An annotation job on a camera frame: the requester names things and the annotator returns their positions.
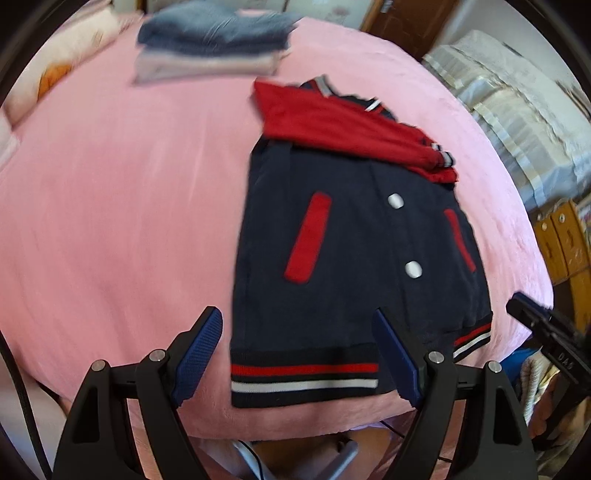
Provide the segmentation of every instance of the door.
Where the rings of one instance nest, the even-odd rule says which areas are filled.
[[[457,0],[384,0],[369,33],[394,42],[417,60],[425,55]]]

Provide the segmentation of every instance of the red pocket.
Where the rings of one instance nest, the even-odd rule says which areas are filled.
[[[312,276],[324,240],[331,203],[332,199],[325,193],[312,195],[283,274],[287,280],[302,284]]]
[[[457,219],[456,212],[451,208],[447,208],[443,211],[447,220],[449,221],[450,226],[452,227],[453,232],[453,239],[456,241],[456,245],[462,256],[464,257],[464,261],[466,265],[470,269],[472,273],[476,271],[476,265],[474,264],[474,260],[470,256],[470,252],[466,248],[466,244],[464,243],[464,238],[462,237],[462,230],[460,229],[460,222]]]

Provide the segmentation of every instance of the cable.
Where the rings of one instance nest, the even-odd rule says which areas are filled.
[[[27,425],[27,431],[31,439],[31,444],[33,445],[33,450],[35,450],[37,461],[41,466],[41,470],[43,471],[45,478],[47,480],[51,480],[51,467],[49,466],[45,450],[43,449],[43,444],[41,443],[39,430],[37,430],[35,415],[33,415],[33,408],[31,407],[31,401],[29,400],[29,395],[27,394],[27,388],[25,386],[25,382],[22,380],[21,373],[18,370],[18,365],[12,356],[10,348],[8,347],[6,339],[2,335],[2,332],[0,332],[0,355],[2,355],[2,358],[4,358],[4,362],[8,368],[8,373],[10,374],[12,383],[14,383],[14,388],[17,391],[18,400],[21,403],[22,416],[25,418],[25,424]]]
[[[400,438],[405,439],[406,435],[403,435],[402,433],[400,433],[398,430],[395,430],[394,427],[392,427],[391,425],[388,425],[385,421],[380,420],[380,423],[382,425],[384,425],[388,430],[390,430],[391,432],[394,432],[396,435],[398,435]],[[445,457],[437,457],[437,460],[441,460],[442,462],[446,462],[446,463],[451,463],[452,461],[449,458],[445,458]]]
[[[262,462],[261,459],[258,457],[258,455],[256,454],[256,452],[251,448],[250,445],[247,444],[247,442],[243,442],[242,440],[238,440],[241,444],[243,444],[248,451],[252,454],[252,456],[256,459],[256,462],[258,463],[259,466],[259,478],[261,480],[265,480],[265,476],[262,473]]]

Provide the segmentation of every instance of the white snap button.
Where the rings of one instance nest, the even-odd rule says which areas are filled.
[[[388,197],[388,203],[398,210],[402,205],[404,205],[404,200],[398,193],[393,193]]]
[[[419,263],[415,262],[414,260],[412,262],[408,262],[404,268],[410,278],[418,278],[423,274],[421,265],[419,265]]]

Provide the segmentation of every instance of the screw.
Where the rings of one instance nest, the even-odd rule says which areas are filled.
[[[166,351],[159,348],[157,350],[152,350],[150,352],[149,359],[152,360],[153,362],[161,362],[162,360],[164,360],[165,356],[166,356]]]
[[[499,362],[495,362],[494,360],[492,362],[488,362],[488,368],[491,370],[491,372],[494,372],[496,374],[503,370],[501,364]]]
[[[434,364],[443,363],[443,361],[445,360],[445,357],[440,352],[429,352],[428,358]]]
[[[92,369],[93,372],[100,372],[101,370],[105,369],[106,366],[107,366],[107,362],[105,362],[104,360],[96,360],[96,361],[92,362],[92,365],[90,366],[90,368]]]

